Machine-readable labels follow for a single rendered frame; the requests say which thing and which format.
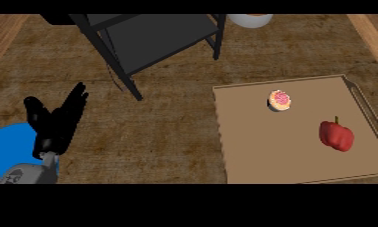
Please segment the white round pot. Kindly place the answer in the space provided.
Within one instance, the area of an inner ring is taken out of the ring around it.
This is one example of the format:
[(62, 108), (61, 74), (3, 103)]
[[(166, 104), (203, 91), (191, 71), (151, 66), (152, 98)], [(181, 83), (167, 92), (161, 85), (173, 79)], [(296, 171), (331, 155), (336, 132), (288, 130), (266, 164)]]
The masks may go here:
[(272, 20), (272, 14), (229, 14), (229, 19), (244, 28), (260, 28)]

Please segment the blue round plate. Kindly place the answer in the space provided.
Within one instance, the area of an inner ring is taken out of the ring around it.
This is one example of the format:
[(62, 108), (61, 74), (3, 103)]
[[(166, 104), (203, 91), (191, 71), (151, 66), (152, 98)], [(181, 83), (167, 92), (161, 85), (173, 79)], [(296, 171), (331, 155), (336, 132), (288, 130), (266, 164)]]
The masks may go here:
[(43, 163), (33, 157), (34, 140), (36, 131), (27, 122), (0, 127), (0, 178), (15, 165)]

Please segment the black tiered shelf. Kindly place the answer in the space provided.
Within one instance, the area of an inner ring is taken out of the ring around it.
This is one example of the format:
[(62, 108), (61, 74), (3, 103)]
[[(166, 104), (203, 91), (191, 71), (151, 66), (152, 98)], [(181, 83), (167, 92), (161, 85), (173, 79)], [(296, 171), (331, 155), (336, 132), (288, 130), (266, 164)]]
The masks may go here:
[(203, 40), (219, 59), (225, 14), (48, 14), (52, 25), (76, 25), (138, 101), (132, 76)]

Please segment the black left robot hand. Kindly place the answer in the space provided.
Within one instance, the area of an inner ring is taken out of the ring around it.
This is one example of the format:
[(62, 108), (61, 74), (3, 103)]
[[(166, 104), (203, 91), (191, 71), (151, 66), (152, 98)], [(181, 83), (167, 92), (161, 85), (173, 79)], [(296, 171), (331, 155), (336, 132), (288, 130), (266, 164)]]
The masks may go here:
[(62, 155), (70, 147), (77, 125), (83, 116), (89, 93), (86, 85), (79, 82), (68, 97), (54, 111), (49, 111), (37, 97), (24, 99), (27, 109), (27, 121), (36, 131), (33, 157), (42, 158), (42, 154), (54, 152)]

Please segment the red bell pepper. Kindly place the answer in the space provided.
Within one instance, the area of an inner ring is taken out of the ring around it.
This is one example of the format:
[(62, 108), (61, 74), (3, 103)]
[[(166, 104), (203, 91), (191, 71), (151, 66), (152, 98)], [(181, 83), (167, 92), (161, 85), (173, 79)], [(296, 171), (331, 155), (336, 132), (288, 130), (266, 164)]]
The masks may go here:
[(319, 139), (327, 146), (347, 152), (355, 143), (355, 134), (347, 127), (339, 124), (339, 121), (324, 121), (319, 126)]

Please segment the brown tray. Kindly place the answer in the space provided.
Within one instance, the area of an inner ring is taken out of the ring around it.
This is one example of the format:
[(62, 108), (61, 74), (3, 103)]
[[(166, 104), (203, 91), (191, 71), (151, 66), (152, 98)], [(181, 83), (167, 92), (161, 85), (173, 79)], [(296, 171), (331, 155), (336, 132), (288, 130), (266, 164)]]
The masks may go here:
[[(291, 97), (275, 111), (269, 94)], [(378, 176), (378, 117), (358, 85), (340, 75), (213, 88), (228, 181), (321, 183)], [(337, 120), (355, 134), (347, 152), (324, 145), (319, 126)]]

